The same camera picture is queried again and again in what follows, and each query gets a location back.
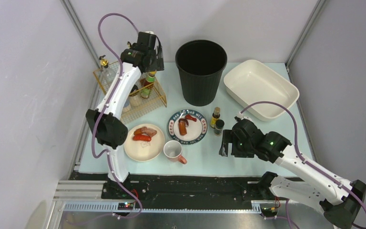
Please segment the yellow cap sauce bottle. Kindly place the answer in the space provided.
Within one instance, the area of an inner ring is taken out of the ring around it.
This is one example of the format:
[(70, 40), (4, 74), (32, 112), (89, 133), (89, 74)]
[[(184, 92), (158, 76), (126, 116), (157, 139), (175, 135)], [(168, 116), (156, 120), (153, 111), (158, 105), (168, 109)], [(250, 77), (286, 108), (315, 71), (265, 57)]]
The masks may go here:
[(145, 79), (142, 82), (142, 90), (141, 97), (144, 99), (148, 99), (150, 97), (150, 93), (153, 88), (153, 84), (155, 82), (156, 71), (145, 73)]

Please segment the black lid spice jar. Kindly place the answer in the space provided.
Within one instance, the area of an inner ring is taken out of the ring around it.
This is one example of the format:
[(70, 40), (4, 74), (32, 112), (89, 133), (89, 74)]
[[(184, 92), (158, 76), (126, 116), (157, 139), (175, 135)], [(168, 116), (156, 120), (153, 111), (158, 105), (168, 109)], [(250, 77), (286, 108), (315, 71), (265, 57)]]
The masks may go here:
[(131, 106), (137, 107), (142, 104), (142, 99), (139, 94), (140, 91), (138, 86), (134, 85), (129, 95)]

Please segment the glass oil bottle gold spout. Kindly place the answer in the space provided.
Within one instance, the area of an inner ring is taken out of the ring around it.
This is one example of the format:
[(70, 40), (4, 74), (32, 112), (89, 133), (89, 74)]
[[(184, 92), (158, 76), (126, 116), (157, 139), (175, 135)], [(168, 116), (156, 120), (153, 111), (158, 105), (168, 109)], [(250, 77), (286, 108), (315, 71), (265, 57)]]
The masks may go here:
[(99, 57), (102, 66), (102, 77), (107, 85), (111, 85), (116, 77), (116, 72), (109, 66), (109, 62), (105, 59), (105, 56), (106, 55), (102, 55)]

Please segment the silver lid spice jar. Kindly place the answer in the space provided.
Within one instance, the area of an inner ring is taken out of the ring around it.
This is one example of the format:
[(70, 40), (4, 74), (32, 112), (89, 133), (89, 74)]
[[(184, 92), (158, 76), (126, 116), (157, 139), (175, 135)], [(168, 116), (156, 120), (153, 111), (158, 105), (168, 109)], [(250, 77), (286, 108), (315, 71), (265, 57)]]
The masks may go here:
[(125, 112), (128, 112), (131, 110), (131, 103), (129, 100), (127, 100), (123, 106), (123, 109), (122, 109), (122, 112), (125, 113)]

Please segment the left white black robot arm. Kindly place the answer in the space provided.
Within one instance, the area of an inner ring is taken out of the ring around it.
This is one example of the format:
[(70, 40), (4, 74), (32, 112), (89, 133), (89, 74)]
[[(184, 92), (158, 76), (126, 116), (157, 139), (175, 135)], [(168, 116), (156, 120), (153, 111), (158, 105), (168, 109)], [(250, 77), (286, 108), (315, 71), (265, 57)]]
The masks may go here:
[(143, 73), (164, 70), (162, 44), (153, 31), (140, 31), (137, 41), (116, 58), (119, 69), (110, 90), (95, 109), (87, 110), (85, 117), (92, 134), (92, 156), (105, 155), (109, 178), (124, 182), (129, 175), (123, 152), (128, 128), (121, 121), (122, 110)]

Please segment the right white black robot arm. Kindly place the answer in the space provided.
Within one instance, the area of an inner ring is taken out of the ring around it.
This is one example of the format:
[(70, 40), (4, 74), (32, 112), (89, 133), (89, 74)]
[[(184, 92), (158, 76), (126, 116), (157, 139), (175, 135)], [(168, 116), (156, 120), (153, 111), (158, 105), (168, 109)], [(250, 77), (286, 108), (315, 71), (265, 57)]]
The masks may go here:
[(330, 172), (300, 153), (290, 140), (277, 132), (263, 134), (245, 118), (236, 118), (231, 130), (223, 130), (221, 156), (258, 157), (294, 173), (302, 182), (293, 182), (273, 172), (265, 172), (258, 187), (261, 193), (304, 204), (340, 229), (350, 229), (364, 201), (366, 184), (350, 181)]

